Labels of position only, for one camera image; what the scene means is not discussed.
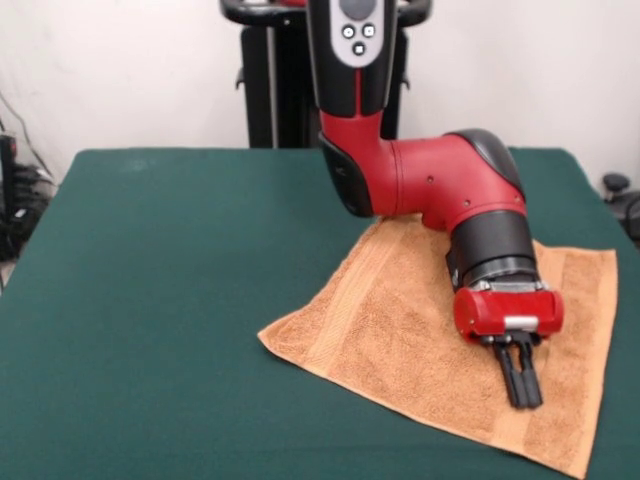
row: cable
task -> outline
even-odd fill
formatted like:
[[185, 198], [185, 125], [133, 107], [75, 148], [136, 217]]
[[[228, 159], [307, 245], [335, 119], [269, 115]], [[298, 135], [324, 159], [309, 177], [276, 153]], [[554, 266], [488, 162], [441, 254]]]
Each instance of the cable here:
[[53, 179], [53, 174], [51, 173], [51, 170], [49, 170], [49, 167], [47, 167], [47, 164], [44, 162], [44, 160], [42, 160], [42, 157], [38, 154], [33, 144], [31, 143], [31, 138], [29, 138], [29, 132], [27, 131], [27, 124], [25, 123], [24, 119], [18, 114], [18, 112], [16, 112], [13, 109], [11, 104], [5, 98], [2, 91], [0, 91], [0, 100], [2, 101], [2, 103], [4, 103], [4, 106], [7, 107], [7, 110], [9, 110], [9, 112], [11, 112], [11, 114], [14, 117], [16, 117], [16, 120], [20, 122], [20, 125], [22, 126], [22, 131], [24, 132], [24, 139], [27, 142], [27, 145], [29, 146], [31, 153], [33, 153], [33, 156], [36, 157], [36, 160], [38, 161], [40, 166], [45, 170], [45, 172], [47, 172], [47, 175], [49, 175], [49, 177]]

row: green table surface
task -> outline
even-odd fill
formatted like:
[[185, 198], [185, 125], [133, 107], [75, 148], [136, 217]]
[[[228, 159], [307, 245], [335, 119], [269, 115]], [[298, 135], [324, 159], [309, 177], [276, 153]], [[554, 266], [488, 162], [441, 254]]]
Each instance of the green table surface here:
[[[514, 156], [539, 241], [618, 252], [589, 478], [634, 478], [640, 255], [572, 156]], [[565, 478], [265, 351], [369, 222], [317, 151], [79, 154], [0, 301], [0, 478]]]

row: orange towel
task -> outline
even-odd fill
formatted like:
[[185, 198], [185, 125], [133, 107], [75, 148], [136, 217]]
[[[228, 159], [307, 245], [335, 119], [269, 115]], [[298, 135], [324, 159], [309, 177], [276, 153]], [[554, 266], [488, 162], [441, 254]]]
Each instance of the orange towel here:
[[371, 226], [328, 284], [259, 332], [273, 354], [407, 417], [585, 478], [617, 306], [615, 251], [534, 242], [564, 297], [563, 331], [537, 347], [544, 405], [516, 411], [490, 349], [457, 333], [446, 234], [415, 216]]

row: black knob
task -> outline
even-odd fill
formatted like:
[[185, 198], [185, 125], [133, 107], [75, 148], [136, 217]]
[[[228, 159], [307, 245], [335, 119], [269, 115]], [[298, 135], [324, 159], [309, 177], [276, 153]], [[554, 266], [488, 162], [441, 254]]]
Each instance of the black knob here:
[[608, 173], [603, 178], [604, 186], [611, 193], [620, 193], [625, 188], [629, 188], [631, 182], [629, 178], [620, 173]]

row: red robot arm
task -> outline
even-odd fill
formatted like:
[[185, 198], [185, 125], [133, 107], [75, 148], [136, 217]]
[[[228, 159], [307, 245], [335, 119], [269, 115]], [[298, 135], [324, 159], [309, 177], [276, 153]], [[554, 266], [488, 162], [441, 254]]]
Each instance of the red robot arm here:
[[[419, 213], [425, 227], [449, 234], [460, 334], [494, 349], [514, 407], [537, 408], [543, 401], [531, 352], [561, 329], [563, 303], [538, 273], [516, 165], [501, 141], [481, 129], [381, 138], [396, 17], [395, 0], [307, 0], [329, 174], [353, 215]], [[510, 345], [520, 348], [520, 369]]]

